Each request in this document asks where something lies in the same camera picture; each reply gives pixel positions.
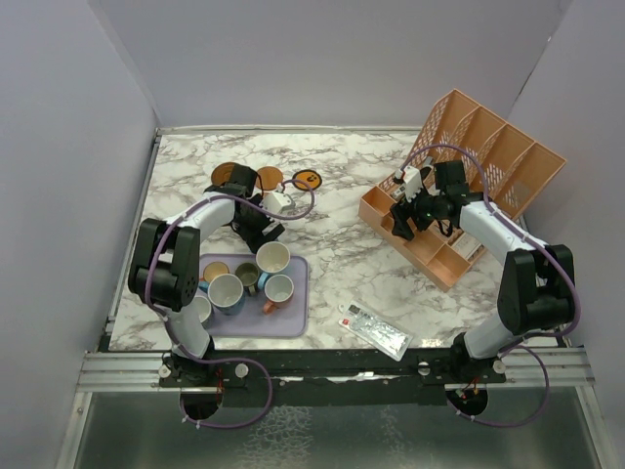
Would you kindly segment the dark brown ringed coaster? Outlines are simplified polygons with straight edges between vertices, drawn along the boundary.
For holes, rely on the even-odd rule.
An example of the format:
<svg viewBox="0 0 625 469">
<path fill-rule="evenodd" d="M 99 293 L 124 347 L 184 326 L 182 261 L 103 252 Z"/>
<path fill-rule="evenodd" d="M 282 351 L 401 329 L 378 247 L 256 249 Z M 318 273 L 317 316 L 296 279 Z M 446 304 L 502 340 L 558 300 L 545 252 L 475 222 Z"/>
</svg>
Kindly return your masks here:
<svg viewBox="0 0 625 469">
<path fill-rule="evenodd" d="M 273 191 L 284 180 L 283 173 L 274 166 L 265 166 L 257 170 L 256 187 L 263 191 Z"/>
</svg>

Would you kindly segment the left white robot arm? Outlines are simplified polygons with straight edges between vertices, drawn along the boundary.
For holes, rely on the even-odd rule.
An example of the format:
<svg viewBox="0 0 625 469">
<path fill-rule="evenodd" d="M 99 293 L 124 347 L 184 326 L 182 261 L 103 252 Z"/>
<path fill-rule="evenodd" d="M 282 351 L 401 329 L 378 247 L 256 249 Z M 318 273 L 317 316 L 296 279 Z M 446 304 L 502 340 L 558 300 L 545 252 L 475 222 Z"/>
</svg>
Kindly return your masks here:
<svg viewBox="0 0 625 469">
<path fill-rule="evenodd" d="M 216 229 L 232 227 L 255 253 L 284 232 L 272 230 L 262 196 L 254 192 L 259 174 L 234 164 L 226 181 L 204 191 L 200 201 L 167 220 L 144 219 L 139 226 L 128 288 L 151 307 L 173 339 L 172 351 L 184 357 L 182 374 L 201 386 L 215 376 L 208 356 L 212 339 L 191 302 L 199 287 L 200 244 Z"/>
</svg>

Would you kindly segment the dark brown grooved coaster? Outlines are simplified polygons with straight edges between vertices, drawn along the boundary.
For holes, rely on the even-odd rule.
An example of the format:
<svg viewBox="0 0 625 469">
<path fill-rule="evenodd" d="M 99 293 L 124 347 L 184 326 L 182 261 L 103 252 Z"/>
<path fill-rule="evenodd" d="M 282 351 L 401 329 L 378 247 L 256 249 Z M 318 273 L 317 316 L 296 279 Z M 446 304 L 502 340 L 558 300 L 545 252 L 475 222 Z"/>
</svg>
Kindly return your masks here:
<svg viewBox="0 0 625 469">
<path fill-rule="evenodd" d="M 231 172 L 235 164 L 233 162 L 226 162 L 218 165 L 211 173 L 211 182 L 215 186 L 220 186 L 227 182 L 230 178 Z"/>
</svg>

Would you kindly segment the peach plastic desk organizer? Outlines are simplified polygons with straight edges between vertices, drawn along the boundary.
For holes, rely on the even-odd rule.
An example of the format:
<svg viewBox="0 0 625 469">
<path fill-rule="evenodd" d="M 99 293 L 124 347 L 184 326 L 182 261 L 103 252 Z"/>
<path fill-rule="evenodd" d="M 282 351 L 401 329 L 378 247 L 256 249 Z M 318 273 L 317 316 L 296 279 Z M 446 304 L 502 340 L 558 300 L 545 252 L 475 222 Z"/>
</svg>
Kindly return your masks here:
<svg viewBox="0 0 625 469">
<path fill-rule="evenodd" d="M 563 157 L 458 90 L 449 92 L 433 107 L 408 153 L 410 164 L 422 168 L 460 159 L 471 190 L 481 191 L 477 168 L 451 145 L 467 150 L 479 161 L 489 196 L 514 221 L 566 165 Z M 451 248 L 463 231 L 456 229 L 451 237 L 445 237 L 436 224 L 423 232 L 415 230 L 412 240 L 392 235 L 390 207 L 396 202 L 392 193 L 397 188 L 393 177 L 387 176 L 361 198 L 358 216 L 438 288 L 448 291 L 485 248 L 467 261 Z"/>
</svg>

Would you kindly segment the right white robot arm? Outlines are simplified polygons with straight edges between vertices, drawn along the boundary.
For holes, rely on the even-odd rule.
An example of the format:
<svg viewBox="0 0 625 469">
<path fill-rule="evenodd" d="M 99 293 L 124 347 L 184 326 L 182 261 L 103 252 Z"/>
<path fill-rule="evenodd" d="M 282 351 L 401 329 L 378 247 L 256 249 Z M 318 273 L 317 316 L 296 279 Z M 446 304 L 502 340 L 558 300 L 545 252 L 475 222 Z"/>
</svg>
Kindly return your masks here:
<svg viewBox="0 0 625 469">
<path fill-rule="evenodd" d="M 417 169 L 405 164 L 394 173 L 401 194 L 390 208 L 392 233 L 405 240 L 437 223 L 444 235 L 459 229 L 476 238 L 502 265 L 497 312 L 459 334 L 448 359 L 450 374 L 470 382 L 499 353 L 526 337 L 551 335 L 579 320 L 571 251 L 550 245 L 521 229 L 485 192 L 467 183 L 461 161 Z"/>
</svg>

